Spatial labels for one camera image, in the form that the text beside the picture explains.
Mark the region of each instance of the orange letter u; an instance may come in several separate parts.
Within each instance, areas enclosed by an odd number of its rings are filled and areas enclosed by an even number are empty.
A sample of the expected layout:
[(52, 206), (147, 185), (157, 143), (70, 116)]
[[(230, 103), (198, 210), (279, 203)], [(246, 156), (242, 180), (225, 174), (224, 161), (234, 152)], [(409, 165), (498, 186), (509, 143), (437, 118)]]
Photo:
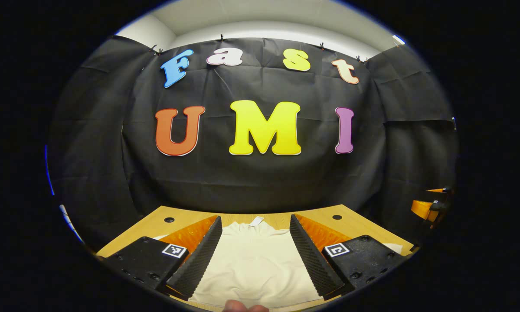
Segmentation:
[(156, 113), (156, 146), (157, 149), (167, 156), (183, 156), (196, 147), (198, 142), (198, 126), (200, 125), (200, 115), (206, 111), (203, 106), (190, 106), (183, 110), (186, 115), (186, 136), (181, 143), (171, 140), (171, 126), (173, 117), (177, 116), (177, 110), (173, 108), (162, 109)]

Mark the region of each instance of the white wall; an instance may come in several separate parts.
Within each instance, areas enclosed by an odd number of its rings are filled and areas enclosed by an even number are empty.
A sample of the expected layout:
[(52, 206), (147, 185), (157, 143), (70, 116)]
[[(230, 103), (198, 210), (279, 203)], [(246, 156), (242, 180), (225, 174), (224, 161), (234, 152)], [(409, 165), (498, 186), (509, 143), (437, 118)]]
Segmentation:
[(224, 38), (274, 38), (305, 42), (316, 46), (323, 42), (327, 49), (352, 57), (359, 55), (362, 61), (381, 52), (361, 41), (331, 30), (268, 20), (220, 24), (194, 30), (176, 37), (171, 42), (169, 49), (190, 43), (220, 39), (220, 34), (223, 34)]
[(121, 29), (117, 35), (133, 39), (150, 48), (157, 44), (154, 48), (155, 51), (159, 51), (160, 48), (169, 49), (171, 42), (175, 39), (175, 34), (152, 14), (135, 20)]

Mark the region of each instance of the screw hole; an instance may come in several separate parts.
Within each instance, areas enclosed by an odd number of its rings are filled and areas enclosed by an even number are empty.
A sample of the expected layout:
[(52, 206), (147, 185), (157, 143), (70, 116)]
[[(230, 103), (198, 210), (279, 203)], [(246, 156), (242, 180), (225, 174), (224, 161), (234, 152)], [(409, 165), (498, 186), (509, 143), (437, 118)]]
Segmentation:
[(148, 273), (148, 276), (153, 280), (159, 280), (159, 276), (153, 272)]

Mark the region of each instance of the colorful foam letter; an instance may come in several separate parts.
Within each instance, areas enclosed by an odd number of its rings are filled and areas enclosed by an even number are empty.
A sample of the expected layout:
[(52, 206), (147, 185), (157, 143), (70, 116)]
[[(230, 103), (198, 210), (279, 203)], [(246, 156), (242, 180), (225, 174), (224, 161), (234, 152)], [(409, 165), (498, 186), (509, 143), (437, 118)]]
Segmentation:
[(337, 69), (339, 70), (339, 75), (341, 75), (341, 78), (348, 82), (352, 83), (353, 85), (359, 83), (359, 79), (357, 77), (353, 77), (351, 75), (350, 71), (354, 70), (354, 67), (352, 65), (347, 64), (347, 62), (344, 59), (337, 59), (331, 64), (337, 66)]
[(223, 48), (214, 51), (214, 55), (206, 59), (206, 63), (210, 65), (221, 65), (237, 66), (242, 63), (240, 57), (242, 56), (242, 50), (237, 48)]
[(303, 72), (310, 69), (310, 62), (306, 60), (308, 58), (308, 55), (304, 51), (287, 49), (283, 51), (283, 56), (285, 57), (285, 59), (283, 60), (283, 64), (288, 69), (295, 69), (297, 71)]
[(162, 109), (156, 113), (156, 146), (157, 149), (167, 156), (183, 156), (196, 147), (198, 142), (198, 126), (200, 115), (206, 111), (203, 106), (190, 106), (183, 110), (186, 115), (186, 135), (181, 143), (171, 141), (171, 126), (173, 117), (177, 116), (176, 109)]
[(250, 155), (254, 148), (248, 144), (248, 132), (252, 134), (260, 153), (269, 148), (273, 136), (277, 133), (272, 152), (276, 155), (298, 155), (300, 145), (296, 138), (296, 115), (300, 106), (289, 101), (282, 101), (273, 110), (269, 120), (254, 101), (234, 101), (231, 109), (236, 112), (235, 144), (230, 146), (232, 155)]
[(339, 116), (339, 143), (335, 146), (337, 154), (348, 154), (353, 150), (351, 143), (352, 118), (354, 113), (349, 108), (337, 107), (335, 113)]
[(165, 71), (165, 85), (164, 87), (168, 88), (171, 85), (173, 85), (175, 82), (180, 81), (185, 77), (186, 71), (181, 71), (179, 68), (187, 68), (189, 65), (189, 55), (192, 55), (194, 51), (191, 49), (188, 49), (181, 53), (180, 55), (177, 55), (173, 59), (170, 59), (169, 61), (163, 63), (163, 65), (160, 67)]

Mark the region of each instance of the white ceiling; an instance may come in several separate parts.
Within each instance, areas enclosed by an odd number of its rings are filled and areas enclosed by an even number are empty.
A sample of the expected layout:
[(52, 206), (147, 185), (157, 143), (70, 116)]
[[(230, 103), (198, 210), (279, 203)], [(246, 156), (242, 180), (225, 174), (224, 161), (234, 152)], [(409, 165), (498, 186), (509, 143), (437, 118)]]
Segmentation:
[(380, 51), (395, 46), (389, 30), (333, 0), (177, 0), (152, 14), (177, 36), (218, 24), (277, 20), (341, 33)]

